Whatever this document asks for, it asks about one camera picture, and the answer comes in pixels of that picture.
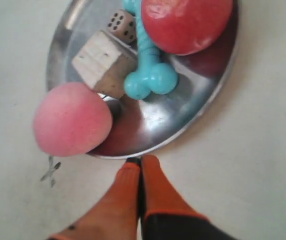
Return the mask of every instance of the blue rubber bone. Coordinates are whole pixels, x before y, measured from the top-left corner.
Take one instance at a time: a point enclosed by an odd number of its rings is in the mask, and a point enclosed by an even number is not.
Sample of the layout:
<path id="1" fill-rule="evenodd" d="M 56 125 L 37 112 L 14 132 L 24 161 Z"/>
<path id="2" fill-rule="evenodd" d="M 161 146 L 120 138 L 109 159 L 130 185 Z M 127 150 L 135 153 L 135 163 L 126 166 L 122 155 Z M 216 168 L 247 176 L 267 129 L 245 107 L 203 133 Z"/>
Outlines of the blue rubber bone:
<path id="1" fill-rule="evenodd" d="M 141 0 L 123 0 L 123 7 L 136 16 L 138 47 L 138 68 L 125 79 L 126 94 L 132 99 L 141 100 L 151 92 L 161 95 L 170 93 L 177 85 L 178 74 L 171 65 L 161 63 L 160 50 L 143 26 Z"/>

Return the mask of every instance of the white floor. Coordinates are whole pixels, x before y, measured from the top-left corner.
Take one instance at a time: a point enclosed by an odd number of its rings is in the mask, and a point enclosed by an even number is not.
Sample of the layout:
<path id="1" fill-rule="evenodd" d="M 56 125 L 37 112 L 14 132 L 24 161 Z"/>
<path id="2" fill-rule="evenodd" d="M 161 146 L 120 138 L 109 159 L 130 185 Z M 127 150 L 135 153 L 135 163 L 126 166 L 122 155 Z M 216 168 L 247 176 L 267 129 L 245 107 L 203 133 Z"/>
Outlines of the white floor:
<path id="1" fill-rule="evenodd" d="M 55 159 L 31 130 L 49 44 L 68 0 L 0 0 L 0 240 L 41 240 L 82 215 L 123 161 Z M 243 0 L 239 57 L 215 104 L 156 152 L 174 186 L 243 240 L 286 239 L 286 1 Z"/>

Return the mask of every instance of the silver plate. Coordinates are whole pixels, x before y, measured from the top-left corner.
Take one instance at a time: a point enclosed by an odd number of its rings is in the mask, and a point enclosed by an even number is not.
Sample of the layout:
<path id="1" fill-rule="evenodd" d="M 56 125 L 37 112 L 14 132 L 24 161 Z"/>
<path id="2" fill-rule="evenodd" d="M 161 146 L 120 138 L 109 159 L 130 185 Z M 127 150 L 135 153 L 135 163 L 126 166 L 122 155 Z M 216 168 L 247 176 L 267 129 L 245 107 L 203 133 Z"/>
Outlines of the silver plate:
<path id="1" fill-rule="evenodd" d="M 66 82 L 82 82 L 71 65 L 73 57 L 97 30 L 105 29 L 121 1 L 73 0 L 54 35 L 47 64 L 47 88 Z M 141 156 L 160 148 L 182 134 L 204 114 L 227 80 L 238 43 L 240 1 L 228 26 L 210 48 L 188 56 L 165 56 L 180 74 L 176 89 L 168 95 L 151 94 L 145 100 L 105 98 L 114 111 L 108 138 L 89 154 L 108 159 Z"/>

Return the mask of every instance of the red ball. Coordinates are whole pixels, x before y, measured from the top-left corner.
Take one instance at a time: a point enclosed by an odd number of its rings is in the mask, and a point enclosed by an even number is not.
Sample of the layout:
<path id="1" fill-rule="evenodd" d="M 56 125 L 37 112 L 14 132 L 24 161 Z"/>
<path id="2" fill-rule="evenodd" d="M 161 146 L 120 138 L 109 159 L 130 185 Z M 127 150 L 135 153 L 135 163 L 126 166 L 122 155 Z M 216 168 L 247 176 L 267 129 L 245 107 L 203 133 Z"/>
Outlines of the red ball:
<path id="1" fill-rule="evenodd" d="M 91 151 L 105 140 L 111 127 L 107 104 L 80 82 L 51 90 L 36 111 L 33 123 L 39 147 L 58 157 Z"/>
<path id="2" fill-rule="evenodd" d="M 142 21 L 160 49 L 188 55 L 216 41 L 232 8 L 233 0 L 142 0 Z"/>

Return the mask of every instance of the pink sponge ball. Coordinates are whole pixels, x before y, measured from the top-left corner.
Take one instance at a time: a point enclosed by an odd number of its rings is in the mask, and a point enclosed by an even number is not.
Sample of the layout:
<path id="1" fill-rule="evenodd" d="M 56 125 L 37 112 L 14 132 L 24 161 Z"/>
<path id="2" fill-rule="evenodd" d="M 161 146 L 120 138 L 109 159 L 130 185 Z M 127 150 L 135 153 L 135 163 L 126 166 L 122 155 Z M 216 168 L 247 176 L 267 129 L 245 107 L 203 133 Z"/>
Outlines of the pink sponge ball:
<path id="1" fill-rule="evenodd" d="M 51 90 L 37 109 L 33 123 L 39 147 L 57 157 L 91 151 L 106 139 L 111 127 L 107 104 L 80 82 Z"/>

